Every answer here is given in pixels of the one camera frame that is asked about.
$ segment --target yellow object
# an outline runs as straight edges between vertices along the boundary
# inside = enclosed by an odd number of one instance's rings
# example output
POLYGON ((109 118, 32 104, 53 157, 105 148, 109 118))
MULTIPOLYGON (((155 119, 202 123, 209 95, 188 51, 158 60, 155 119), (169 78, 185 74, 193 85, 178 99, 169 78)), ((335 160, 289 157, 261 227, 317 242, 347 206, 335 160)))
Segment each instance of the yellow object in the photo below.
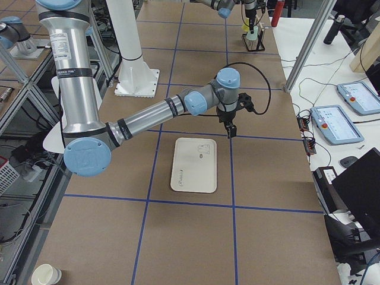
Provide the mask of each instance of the yellow object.
POLYGON ((244 20, 244 24, 242 25, 242 30, 245 31, 246 33, 249 32, 249 19, 248 18, 245 18, 244 20))

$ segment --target computer mouse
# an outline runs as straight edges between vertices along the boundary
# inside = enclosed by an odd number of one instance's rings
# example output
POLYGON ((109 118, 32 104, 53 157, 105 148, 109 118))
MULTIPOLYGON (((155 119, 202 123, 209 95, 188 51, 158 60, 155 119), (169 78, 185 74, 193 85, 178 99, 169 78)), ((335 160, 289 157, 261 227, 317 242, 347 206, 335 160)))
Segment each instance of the computer mouse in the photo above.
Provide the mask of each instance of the computer mouse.
POLYGON ((349 168, 353 163, 357 160, 356 156, 347 156, 341 160, 339 160, 340 165, 344 168, 349 168))

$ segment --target computer monitor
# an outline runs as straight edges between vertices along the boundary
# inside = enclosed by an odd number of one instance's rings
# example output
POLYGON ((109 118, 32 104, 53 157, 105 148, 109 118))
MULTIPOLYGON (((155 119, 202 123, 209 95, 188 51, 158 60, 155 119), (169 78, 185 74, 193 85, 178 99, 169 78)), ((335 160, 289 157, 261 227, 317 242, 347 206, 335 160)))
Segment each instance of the computer monitor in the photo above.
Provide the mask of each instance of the computer monitor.
POLYGON ((380 238, 380 152, 369 150, 332 185, 371 239, 380 238))

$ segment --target blue joint cap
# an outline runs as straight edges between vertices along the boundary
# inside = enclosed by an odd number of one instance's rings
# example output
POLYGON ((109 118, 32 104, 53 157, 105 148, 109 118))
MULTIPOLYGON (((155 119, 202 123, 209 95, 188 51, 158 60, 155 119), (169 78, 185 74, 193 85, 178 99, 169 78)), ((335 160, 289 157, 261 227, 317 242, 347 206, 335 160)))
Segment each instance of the blue joint cap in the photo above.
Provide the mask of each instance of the blue joint cap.
POLYGON ((226 19, 228 18, 228 16, 231 14, 231 10, 227 9, 227 8, 220 8, 218 10, 218 15, 220 17, 222 17, 223 19, 226 19))
POLYGON ((5 17, 1 19, 0 22, 3 22, 5 24, 22 24, 23 23, 21 19, 16 16, 5 17))
POLYGON ((82 0, 36 0, 36 2, 50 10, 64 11, 73 9, 82 0))
POLYGON ((91 35, 93 34, 93 32, 94 32, 94 28, 93 28, 93 26, 90 26, 90 27, 85 31, 85 36, 86 36, 86 37, 89 37, 89 36, 91 36, 91 35))
POLYGON ((225 88, 238 89, 240 87, 240 74, 234 68, 226 67, 216 75, 216 81, 225 88))
POLYGON ((197 91, 191 91, 185 96, 185 106, 193 116, 207 111, 207 101, 204 96, 197 91))
POLYGON ((0 44, 2 44, 2 46, 6 49, 10 49, 11 47, 13 47, 13 42, 8 40, 6 37, 2 36, 0 36, 0 44))
POLYGON ((95 176, 108 167, 111 151, 97 138, 77 138, 66 146, 64 160, 71 172, 80 176, 95 176))

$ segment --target white pillar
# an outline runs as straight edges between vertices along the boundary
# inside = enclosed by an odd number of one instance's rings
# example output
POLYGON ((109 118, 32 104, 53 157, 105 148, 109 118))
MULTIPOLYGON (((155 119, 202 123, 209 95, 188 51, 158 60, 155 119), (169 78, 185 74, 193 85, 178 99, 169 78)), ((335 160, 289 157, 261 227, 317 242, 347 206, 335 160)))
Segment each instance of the white pillar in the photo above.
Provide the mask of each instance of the white pillar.
POLYGON ((123 62, 115 94, 154 97, 160 71, 144 62, 132 0, 107 0, 123 62))

